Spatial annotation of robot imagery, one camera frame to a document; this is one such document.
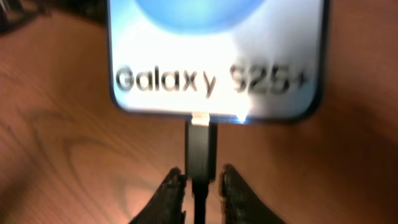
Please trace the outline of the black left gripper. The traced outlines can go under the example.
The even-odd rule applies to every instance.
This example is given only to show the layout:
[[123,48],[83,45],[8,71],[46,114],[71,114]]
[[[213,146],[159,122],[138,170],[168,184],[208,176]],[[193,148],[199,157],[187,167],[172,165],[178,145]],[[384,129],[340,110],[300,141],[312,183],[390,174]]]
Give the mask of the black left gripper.
[[106,0],[1,0],[1,34],[17,30],[38,16],[50,17],[53,9],[106,22]]

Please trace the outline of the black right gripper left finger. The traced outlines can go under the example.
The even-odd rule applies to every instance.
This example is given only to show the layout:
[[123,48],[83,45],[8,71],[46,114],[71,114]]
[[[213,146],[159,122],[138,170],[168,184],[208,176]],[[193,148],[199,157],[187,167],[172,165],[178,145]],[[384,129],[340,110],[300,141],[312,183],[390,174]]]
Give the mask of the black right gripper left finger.
[[171,168],[148,203],[129,224],[184,224],[186,186],[186,175],[178,167]]

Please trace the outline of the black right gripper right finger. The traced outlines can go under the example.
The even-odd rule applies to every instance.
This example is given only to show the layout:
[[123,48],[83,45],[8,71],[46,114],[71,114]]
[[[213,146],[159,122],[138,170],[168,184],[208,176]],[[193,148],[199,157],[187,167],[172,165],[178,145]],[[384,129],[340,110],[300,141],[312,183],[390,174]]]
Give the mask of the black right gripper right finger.
[[223,223],[285,224],[261,201],[232,164],[225,164],[222,168],[219,195]]

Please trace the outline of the blue Galaxy smartphone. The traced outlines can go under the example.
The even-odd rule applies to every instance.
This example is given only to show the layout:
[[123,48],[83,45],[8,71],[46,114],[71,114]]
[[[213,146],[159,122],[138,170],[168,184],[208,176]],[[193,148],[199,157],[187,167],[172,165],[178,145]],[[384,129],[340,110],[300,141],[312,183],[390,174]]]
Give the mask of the blue Galaxy smartphone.
[[128,113],[294,122],[322,100],[329,0],[112,0],[109,88]]

